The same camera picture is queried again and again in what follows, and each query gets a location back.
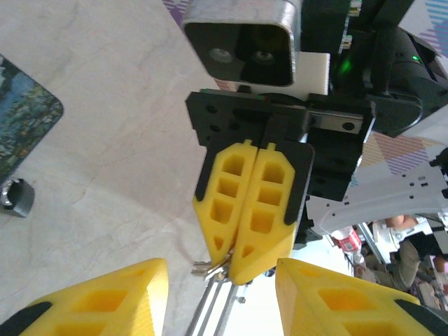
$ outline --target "rectangular cutout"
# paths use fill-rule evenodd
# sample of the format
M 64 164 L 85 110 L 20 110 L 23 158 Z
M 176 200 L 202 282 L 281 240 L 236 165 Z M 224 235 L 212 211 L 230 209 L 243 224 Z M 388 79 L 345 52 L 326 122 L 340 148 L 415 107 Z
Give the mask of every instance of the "rectangular cutout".
M 215 236 L 215 237 L 213 237 L 213 240 L 215 241 L 216 249 L 218 251 L 220 251 L 222 249 L 222 247 L 223 247 L 224 239 L 222 237 Z
M 235 198 L 238 193 L 239 183 L 228 178 L 220 178 L 218 181 L 218 193 Z
M 251 219 L 251 230 L 259 233 L 268 234 L 272 230 L 274 224 L 274 214 L 262 211 L 254 210 Z
M 351 336 L 400 336 L 403 334 L 391 321 L 352 321 L 344 323 L 344 327 Z
M 97 290 L 87 294 L 73 307 L 74 312 L 114 312 L 125 299 L 127 290 Z
M 376 309 L 369 297 L 360 290 L 329 288 L 322 289 L 318 293 L 328 308 L 333 311 L 358 312 Z
M 105 323 L 64 323 L 56 325 L 55 336 L 99 336 Z
M 223 164 L 223 172 L 241 176 L 243 174 L 244 157 L 239 155 L 231 155 L 225 159 Z
M 242 257 L 242 258 L 247 257 L 247 256 L 248 256 L 249 254 L 251 254 L 254 250 L 255 250 L 255 249 L 254 249 L 253 246 L 246 245 L 246 246 L 243 248 L 243 254 L 241 255 L 241 257 Z
M 233 206 L 231 203 L 227 203 L 221 199 L 214 199 L 211 205 L 210 217 L 221 224 L 227 224 L 232 215 L 232 210 Z
M 285 170 L 278 163 L 268 162 L 263 171 L 262 180 L 282 184 L 285 178 Z
M 282 192 L 273 188 L 261 187 L 258 193 L 258 201 L 266 204 L 280 205 Z

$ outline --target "mouse pad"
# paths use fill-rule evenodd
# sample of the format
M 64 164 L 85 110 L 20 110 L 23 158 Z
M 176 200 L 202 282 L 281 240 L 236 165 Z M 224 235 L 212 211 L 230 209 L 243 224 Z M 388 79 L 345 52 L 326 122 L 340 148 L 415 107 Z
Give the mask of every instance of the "mouse pad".
M 0 183 L 62 117 L 61 102 L 0 55 Z

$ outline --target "yellow rubber block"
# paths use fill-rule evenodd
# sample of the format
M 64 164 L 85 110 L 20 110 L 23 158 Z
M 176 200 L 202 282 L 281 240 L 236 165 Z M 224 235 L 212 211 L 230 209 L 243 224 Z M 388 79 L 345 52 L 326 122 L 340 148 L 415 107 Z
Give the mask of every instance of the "yellow rubber block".
M 21 336 L 161 336 L 168 298 L 167 264 L 152 259 L 65 288 Z
M 297 223 L 286 225 L 284 216 L 294 175 L 273 143 L 258 151 L 230 265 L 234 284 L 245 284 L 291 254 Z
M 404 292 L 294 259 L 280 259 L 276 293 L 285 336 L 429 336 L 394 301 Z
M 217 154 L 204 199 L 193 200 L 213 265 L 223 261 L 235 242 L 257 147 L 250 140 Z

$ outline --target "metal rod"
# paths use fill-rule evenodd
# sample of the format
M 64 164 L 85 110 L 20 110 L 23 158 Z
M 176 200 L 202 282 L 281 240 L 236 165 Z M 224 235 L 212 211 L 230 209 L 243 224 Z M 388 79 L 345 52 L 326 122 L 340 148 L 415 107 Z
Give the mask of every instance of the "metal rod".
M 190 322 L 190 325 L 188 326 L 185 336 L 191 336 L 195 332 L 197 322 L 199 321 L 200 316 L 202 315 L 202 311 L 204 310 L 205 303 L 207 301 L 208 296 L 210 295 L 211 289 L 213 288 L 214 284 L 215 284 L 215 279 L 211 278 L 209 280 L 209 283 L 207 284 L 207 287 L 205 288 L 204 294 L 203 294 L 201 300 L 199 301 L 199 304 L 197 305 L 195 314 L 193 315 L 193 318 Z
M 215 293 L 213 294 L 213 298 L 210 301 L 209 308 L 207 309 L 207 313 L 205 314 L 204 319 L 202 320 L 201 328 L 199 329 L 199 333 L 197 334 L 197 336 L 203 336 L 203 334 L 205 333 L 205 329 L 207 328 L 207 323 L 209 322 L 210 315 L 215 306 L 215 302 L 218 299 L 219 292 L 220 292 L 221 288 L 223 287 L 223 283 L 224 283 L 223 280 L 220 280 L 218 282 Z
M 372 249 L 372 252 L 375 257 L 377 257 L 378 261 L 382 264 L 386 264 L 385 259 L 383 258 L 383 255 L 381 254 L 380 250 L 378 249 L 377 245 L 375 244 L 375 241 L 373 240 L 372 233 L 369 230 L 369 227 L 365 223 L 357 224 L 358 229 L 363 233 L 363 236 L 365 238 L 365 241 L 367 244 L 369 244 L 370 248 Z
M 222 328 L 225 328 L 225 326 L 227 325 L 227 322 L 229 320 L 230 317 L 230 312 L 232 310 L 232 306 L 235 303 L 235 298 L 236 295 L 235 293 L 237 292 L 238 287 L 234 284 L 232 284 L 232 287 L 230 287 L 230 291 L 229 294 L 227 296 L 227 300 L 225 301 L 225 305 L 223 308 L 223 313 L 221 314 L 218 324 L 216 325 L 216 330 L 215 333 L 213 334 L 213 336 L 221 336 L 223 334 L 223 330 L 221 330 Z

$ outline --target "camera lens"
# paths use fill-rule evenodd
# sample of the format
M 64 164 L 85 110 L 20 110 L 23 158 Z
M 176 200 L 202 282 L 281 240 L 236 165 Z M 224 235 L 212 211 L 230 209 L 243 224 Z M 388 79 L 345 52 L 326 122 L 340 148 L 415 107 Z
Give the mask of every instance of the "camera lens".
M 210 50 L 209 55 L 215 61 L 220 63 L 231 63 L 233 60 L 233 56 L 230 54 L 230 52 L 220 48 L 214 48 Z
M 252 59 L 260 65 L 271 65 L 275 62 L 273 54 L 267 51 L 257 51 L 253 54 Z

